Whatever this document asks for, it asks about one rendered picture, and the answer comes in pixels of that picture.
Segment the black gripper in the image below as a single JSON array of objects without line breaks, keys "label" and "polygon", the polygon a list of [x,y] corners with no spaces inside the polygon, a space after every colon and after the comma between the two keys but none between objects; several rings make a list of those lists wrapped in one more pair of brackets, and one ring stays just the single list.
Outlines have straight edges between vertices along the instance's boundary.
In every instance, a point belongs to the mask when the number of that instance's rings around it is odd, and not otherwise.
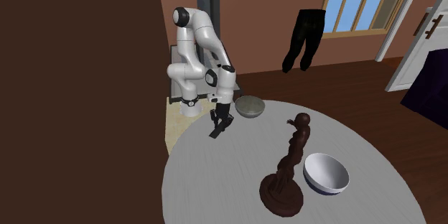
[{"label": "black gripper", "polygon": [[216,103],[215,109],[210,110],[210,117],[216,128],[219,124],[220,118],[223,118],[220,122],[221,131],[224,131],[229,125],[232,124],[234,117],[229,114],[230,104],[229,103]]}]

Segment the black flat bar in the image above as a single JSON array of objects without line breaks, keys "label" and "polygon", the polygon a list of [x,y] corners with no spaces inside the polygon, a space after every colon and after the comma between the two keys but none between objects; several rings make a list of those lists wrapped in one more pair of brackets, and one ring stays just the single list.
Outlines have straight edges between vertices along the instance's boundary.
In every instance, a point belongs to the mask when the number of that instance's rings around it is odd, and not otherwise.
[{"label": "black flat bar", "polygon": [[209,134],[209,137],[216,139],[224,130],[226,126],[224,125],[218,125],[214,128],[214,130]]}]

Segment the grey bowl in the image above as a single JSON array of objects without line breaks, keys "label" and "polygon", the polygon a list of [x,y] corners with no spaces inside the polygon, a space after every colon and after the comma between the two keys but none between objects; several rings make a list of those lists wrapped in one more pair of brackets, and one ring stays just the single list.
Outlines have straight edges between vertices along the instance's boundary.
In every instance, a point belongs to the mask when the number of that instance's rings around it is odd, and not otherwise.
[{"label": "grey bowl", "polygon": [[265,110],[264,101],[253,95],[243,95],[235,101],[235,109],[244,118],[256,118]]}]

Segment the beige patterned robot stand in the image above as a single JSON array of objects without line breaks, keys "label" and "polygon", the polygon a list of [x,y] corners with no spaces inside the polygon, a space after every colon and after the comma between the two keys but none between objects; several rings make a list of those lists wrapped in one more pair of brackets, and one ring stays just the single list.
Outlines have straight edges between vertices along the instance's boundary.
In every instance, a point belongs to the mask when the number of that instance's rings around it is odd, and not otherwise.
[{"label": "beige patterned robot stand", "polygon": [[208,114],[209,111],[215,107],[214,103],[208,102],[206,99],[200,100],[202,111],[199,115],[194,117],[186,117],[180,113],[180,102],[169,103],[167,98],[166,102],[166,122],[165,122],[165,144],[168,154],[171,153],[174,145],[177,143],[178,138],[183,132],[198,118]]}]

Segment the grey round table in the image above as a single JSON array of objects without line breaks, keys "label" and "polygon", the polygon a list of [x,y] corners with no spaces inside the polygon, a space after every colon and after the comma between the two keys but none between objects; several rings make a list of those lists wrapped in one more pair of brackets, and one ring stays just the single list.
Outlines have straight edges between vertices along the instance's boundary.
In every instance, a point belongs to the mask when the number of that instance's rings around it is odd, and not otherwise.
[{"label": "grey round table", "polygon": [[355,131],[310,111],[311,134],[304,154],[324,153],[348,170],[350,182],[337,195],[321,195],[295,168],[301,211],[282,218],[263,205],[262,179],[276,171],[289,148],[289,124],[301,106],[267,101],[256,118],[235,115],[211,138],[213,122],[202,116],[179,137],[169,155],[162,185],[165,224],[426,224],[408,185],[391,163]]}]

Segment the dark brown woman figure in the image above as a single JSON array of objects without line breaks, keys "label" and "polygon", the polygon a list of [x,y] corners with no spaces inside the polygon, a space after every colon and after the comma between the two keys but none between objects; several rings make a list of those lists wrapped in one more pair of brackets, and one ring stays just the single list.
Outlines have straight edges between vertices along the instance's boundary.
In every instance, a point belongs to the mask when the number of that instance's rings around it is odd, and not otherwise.
[{"label": "dark brown woman figure", "polygon": [[302,160],[304,146],[310,136],[310,116],[298,113],[294,120],[289,119],[287,123],[296,129],[289,140],[288,154],[277,164],[276,173],[263,178],[259,188],[264,206],[283,218],[293,217],[304,204],[302,190],[294,181],[294,167]]}]

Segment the black hanging trousers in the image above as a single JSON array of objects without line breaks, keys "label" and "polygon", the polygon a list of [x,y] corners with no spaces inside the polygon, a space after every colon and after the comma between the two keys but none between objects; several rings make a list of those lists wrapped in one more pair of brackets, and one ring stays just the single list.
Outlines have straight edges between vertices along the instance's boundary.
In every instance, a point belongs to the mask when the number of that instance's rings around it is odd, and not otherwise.
[{"label": "black hanging trousers", "polygon": [[323,9],[300,9],[291,36],[289,51],[282,62],[282,71],[288,73],[296,58],[305,46],[299,68],[306,71],[312,64],[325,28],[325,14]]}]

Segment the white bowl with blue base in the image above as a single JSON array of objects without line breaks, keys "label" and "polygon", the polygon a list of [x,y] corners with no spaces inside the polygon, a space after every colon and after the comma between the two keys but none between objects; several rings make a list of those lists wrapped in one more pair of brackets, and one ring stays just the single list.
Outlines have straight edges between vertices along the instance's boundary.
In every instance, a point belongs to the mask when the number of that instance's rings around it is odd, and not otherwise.
[{"label": "white bowl with blue base", "polygon": [[350,174],[336,158],[323,153],[310,154],[303,165],[307,184],[321,195],[337,195],[350,183]]}]

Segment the dark purple furniture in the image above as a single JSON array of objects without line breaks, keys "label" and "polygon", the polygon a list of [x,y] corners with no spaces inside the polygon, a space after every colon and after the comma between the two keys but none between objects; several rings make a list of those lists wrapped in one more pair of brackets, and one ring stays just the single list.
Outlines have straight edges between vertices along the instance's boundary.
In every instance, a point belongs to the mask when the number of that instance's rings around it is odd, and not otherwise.
[{"label": "dark purple furniture", "polygon": [[448,130],[448,48],[429,52],[401,104]]}]

